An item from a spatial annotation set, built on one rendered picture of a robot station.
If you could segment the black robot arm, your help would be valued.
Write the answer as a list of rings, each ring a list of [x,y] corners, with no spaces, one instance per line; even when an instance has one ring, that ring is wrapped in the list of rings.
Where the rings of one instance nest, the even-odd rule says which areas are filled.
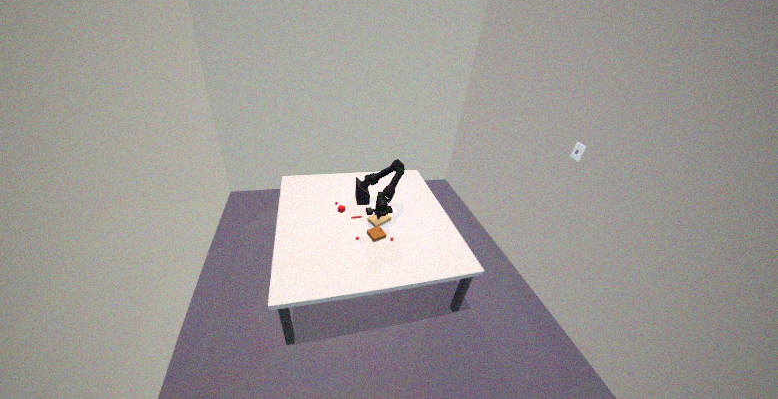
[[[366,188],[369,187],[370,184],[373,186],[378,183],[379,179],[383,178],[384,176],[394,171],[396,172],[390,184],[383,189],[383,192],[382,191],[378,192],[377,201],[376,201],[378,204],[378,208],[376,211],[379,213],[380,217],[389,214],[389,209],[387,209],[388,203],[390,203],[390,201],[392,200],[395,194],[395,188],[400,178],[404,174],[404,170],[405,170],[404,164],[399,159],[397,159],[394,162],[392,162],[391,166],[387,167],[386,169],[378,173],[365,175],[364,177],[365,179],[362,182],[359,182],[360,186],[366,190]]]

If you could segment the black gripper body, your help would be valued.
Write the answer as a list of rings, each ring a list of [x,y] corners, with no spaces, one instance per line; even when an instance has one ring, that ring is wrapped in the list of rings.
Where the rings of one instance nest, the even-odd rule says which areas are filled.
[[[372,215],[372,214],[373,214],[373,212],[374,212],[375,214],[378,214],[378,212],[376,211],[376,210],[377,210],[377,208],[378,208],[378,204],[377,204],[377,202],[376,202],[375,209],[372,209],[371,207],[367,207],[367,208],[366,208],[366,213],[367,213],[367,215]],[[393,213],[393,209],[392,209],[392,207],[391,207],[391,206],[387,206],[387,209],[389,209],[389,213]]]

